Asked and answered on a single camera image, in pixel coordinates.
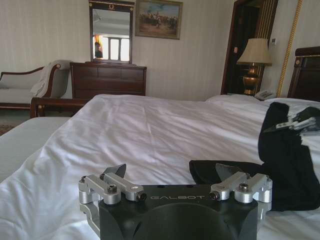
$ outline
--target doorway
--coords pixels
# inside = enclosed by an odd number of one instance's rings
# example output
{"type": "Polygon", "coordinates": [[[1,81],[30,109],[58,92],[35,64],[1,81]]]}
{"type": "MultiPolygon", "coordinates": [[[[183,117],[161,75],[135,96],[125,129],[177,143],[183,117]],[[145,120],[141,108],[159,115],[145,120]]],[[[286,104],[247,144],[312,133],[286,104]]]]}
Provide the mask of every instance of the doorway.
{"type": "MultiPolygon", "coordinates": [[[[243,76],[249,66],[237,65],[248,39],[264,38],[270,40],[278,0],[237,0],[233,6],[229,42],[225,59],[221,94],[243,94],[243,76]]],[[[262,79],[263,67],[259,67],[259,79],[262,79]]],[[[261,81],[255,92],[260,90],[261,81]]]]}

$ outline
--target table lamp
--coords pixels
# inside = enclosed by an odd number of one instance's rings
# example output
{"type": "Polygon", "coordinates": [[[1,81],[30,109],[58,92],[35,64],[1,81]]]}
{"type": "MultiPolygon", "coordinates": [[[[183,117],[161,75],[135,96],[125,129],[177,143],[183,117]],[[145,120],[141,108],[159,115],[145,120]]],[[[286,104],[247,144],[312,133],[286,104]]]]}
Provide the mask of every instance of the table lamp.
{"type": "Polygon", "coordinates": [[[258,66],[272,65],[268,51],[268,39],[250,38],[236,64],[250,66],[247,75],[243,76],[244,94],[253,95],[259,81],[258,66]]]}

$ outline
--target lampshade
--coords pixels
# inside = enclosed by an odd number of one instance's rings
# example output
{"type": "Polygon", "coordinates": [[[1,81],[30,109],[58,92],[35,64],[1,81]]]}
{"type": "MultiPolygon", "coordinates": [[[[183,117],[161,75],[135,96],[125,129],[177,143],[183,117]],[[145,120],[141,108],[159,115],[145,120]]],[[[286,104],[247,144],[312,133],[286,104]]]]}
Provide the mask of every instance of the lampshade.
{"type": "Polygon", "coordinates": [[[268,39],[250,38],[245,50],[237,64],[261,64],[271,66],[271,58],[268,51],[268,39]]]}

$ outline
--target picture frame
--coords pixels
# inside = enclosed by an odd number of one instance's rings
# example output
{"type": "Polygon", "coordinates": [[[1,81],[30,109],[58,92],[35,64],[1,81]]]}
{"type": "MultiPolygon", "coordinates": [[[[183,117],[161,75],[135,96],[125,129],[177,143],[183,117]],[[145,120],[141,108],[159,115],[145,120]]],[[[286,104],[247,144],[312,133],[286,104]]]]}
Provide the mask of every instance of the picture frame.
{"type": "Polygon", "coordinates": [[[136,0],[135,35],[180,39],[183,2],[136,0]]]}

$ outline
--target wooden dresser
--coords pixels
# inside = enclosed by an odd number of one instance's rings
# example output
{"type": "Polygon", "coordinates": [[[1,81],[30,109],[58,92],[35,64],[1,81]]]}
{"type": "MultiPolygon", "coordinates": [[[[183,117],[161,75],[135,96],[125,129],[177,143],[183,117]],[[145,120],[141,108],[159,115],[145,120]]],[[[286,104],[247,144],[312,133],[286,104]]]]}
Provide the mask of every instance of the wooden dresser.
{"type": "Polygon", "coordinates": [[[72,98],[99,94],[146,95],[147,67],[132,64],[71,62],[72,98]]]}

